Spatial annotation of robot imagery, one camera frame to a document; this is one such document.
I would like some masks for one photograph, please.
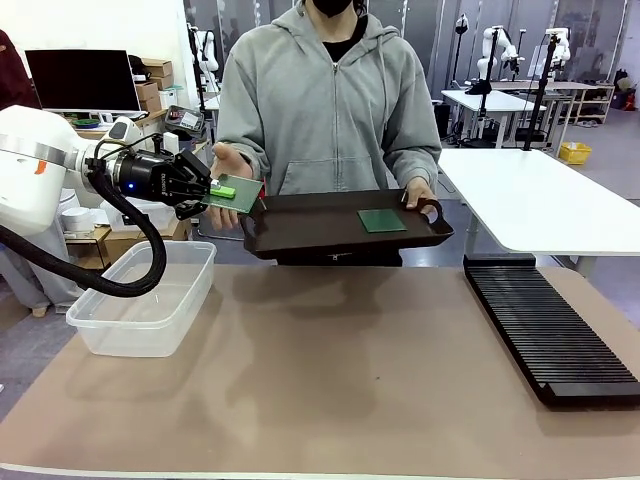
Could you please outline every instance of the black tray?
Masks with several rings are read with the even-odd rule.
[[[337,255],[382,249],[434,247],[453,235],[442,206],[422,199],[416,210],[406,210],[404,190],[278,195],[257,200],[248,216],[240,218],[244,247],[258,258],[272,260],[291,254]],[[420,211],[433,205],[438,213],[430,222]],[[404,232],[368,233],[359,210],[392,209],[407,227]]]

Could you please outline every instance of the white desk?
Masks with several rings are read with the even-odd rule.
[[[495,90],[500,91],[513,91],[513,90],[538,90],[538,82],[531,80],[516,80],[515,82],[491,82],[491,87]],[[569,102],[568,112],[573,111],[573,106],[576,103],[576,95],[578,92],[584,92],[585,90],[597,90],[601,88],[602,85],[588,85],[586,83],[579,82],[549,82],[545,87],[545,90],[568,90],[571,95],[571,101]],[[560,141],[558,142],[558,148],[556,149],[556,157],[560,153],[560,147],[562,146],[562,142],[564,142],[564,137],[567,134],[567,127],[569,126],[569,117],[571,115],[567,115],[564,119],[564,124],[562,127],[562,135],[560,135]]]
[[[480,222],[505,250],[584,276],[596,257],[640,256],[640,208],[543,152],[446,149],[439,165],[472,212],[466,253]]]
[[[474,113],[480,111],[482,95],[467,95],[464,90],[443,90],[442,95],[464,108],[463,131],[470,131],[472,116]],[[528,102],[521,98],[507,95],[506,93],[496,90],[493,90],[489,95],[487,95],[487,102],[485,105],[487,113],[495,114],[494,116],[500,122],[496,148],[502,148],[504,132],[509,115],[531,112],[533,111],[533,106],[533,102]],[[540,107],[540,111],[544,111],[545,109],[545,107]]]

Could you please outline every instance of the pants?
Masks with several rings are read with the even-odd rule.
[[[69,261],[58,219],[43,233],[31,235],[26,239],[61,260]],[[75,282],[27,262],[2,244],[0,275],[9,284],[18,301],[30,309],[44,308],[51,304],[62,308],[70,307],[82,295],[82,290]]]
[[[349,253],[346,255],[290,256],[278,258],[278,265],[308,267],[401,267],[398,250]]]

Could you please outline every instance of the black shirt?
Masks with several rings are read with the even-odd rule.
[[[345,40],[344,42],[324,42],[324,46],[327,48],[329,55],[331,56],[331,60],[337,63],[345,54],[353,48],[353,46],[362,40],[364,37],[364,32],[367,29],[367,24],[369,23],[369,17],[367,15],[360,17],[358,19],[358,23],[356,24],[356,29],[353,31],[353,35],[349,40]]]

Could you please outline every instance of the hood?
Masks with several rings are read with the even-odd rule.
[[[304,2],[305,0],[298,0],[294,8],[288,10],[272,22],[273,25],[288,31],[298,43],[302,40],[319,40],[318,34],[307,15]],[[364,49],[363,54],[379,48],[382,44],[394,37],[400,36],[397,28],[383,27],[380,20],[376,17],[371,14],[368,14],[368,16],[369,22],[367,24],[367,30],[364,33],[362,41],[358,44],[360,48]]]

